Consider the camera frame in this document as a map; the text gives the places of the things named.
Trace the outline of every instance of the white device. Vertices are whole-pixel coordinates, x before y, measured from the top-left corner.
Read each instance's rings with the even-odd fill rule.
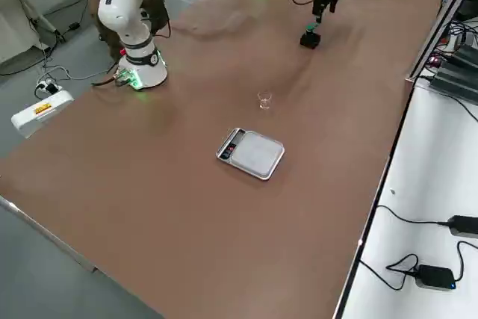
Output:
[[[18,132],[28,138],[72,101],[72,96],[62,90],[13,115],[11,121]]]
[[[143,0],[100,0],[98,9],[101,22],[118,33],[126,50],[117,72],[128,77],[135,90],[159,85],[167,77],[161,53],[148,25],[141,20],[142,3]]]

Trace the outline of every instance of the small black object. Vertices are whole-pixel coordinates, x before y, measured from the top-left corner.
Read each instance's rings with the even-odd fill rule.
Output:
[[[450,232],[454,235],[478,235],[478,218],[453,216],[448,220]]]
[[[72,22],[70,25],[68,25],[68,28],[70,30],[76,30],[80,28],[80,23],[79,22]]]
[[[315,49],[320,43],[320,35],[312,31],[306,31],[300,38],[300,45],[309,49]]]
[[[54,93],[58,92],[58,87],[54,86],[53,84],[48,84],[48,85],[46,85],[45,90],[53,95]]]
[[[455,278],[450,268],[421,264],[415,274],[415,281],[422,288],[450,291],[456,289]]]

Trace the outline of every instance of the table surface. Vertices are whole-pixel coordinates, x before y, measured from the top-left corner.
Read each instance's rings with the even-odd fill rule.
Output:
[[[93,89],[0,163],[0,194],[166,318],[333,316],[439,0],[198,0],[161,40],[169,79]],[[257,92],[273,94],[271,109]],[[214,156],[280,140],[268,182]]]
[[[478,116],[477,106],[466,106]],[[410,220],[446,221],[456,214],[476,217],[477,141],[478,124],[459,104],[418,87],[379,204]],[[416,253],[421,264],[450,268],[456,278],[460,240],[478,245],[477,239],[456,237],[444,227],[404,223],[378,208],[361,259],[396,287],[402,277],[385,266],[409,253]],[[475,318],[478,251],[463,245],[462,253],[465,275],[450,292],[419,288],[412,278],[395,292],[360,265],[343,318]]]

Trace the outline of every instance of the white table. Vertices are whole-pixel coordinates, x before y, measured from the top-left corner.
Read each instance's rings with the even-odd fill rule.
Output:
[[[466,104],[478,116],[478,107]],[[478,216],[478,123],[452,99],[417,87],[379,204],[415,220]],[[409,253],[421,264],[450,268],[459,275],[456,242],[448,228],[407,224],[378,208],[361,259],[399,286],[402,276],[385,269]],[[465,276],[450,292],[419,288],[407,278],[402,291],[387,288],[358,266],[342,318],[476,318],[478,251],[462,246]]]

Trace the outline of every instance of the black electronic device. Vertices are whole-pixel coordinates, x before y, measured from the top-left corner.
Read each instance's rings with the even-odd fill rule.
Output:
[[[476,238],[478,236],[478,218],[453,216],[448,220],[448,227],[453,235]]]
[[[478,50],[467,44],[462,44],[453,55],[450,56],[448,62],[452,65],[478,72]]]
[[[478,72],[443,61],[430,87],[478,103]]]
[[[415,274],[415,282],[421,288],[441,291],[456,289],[456,282],[451,269],[432,265],[419,265]]]

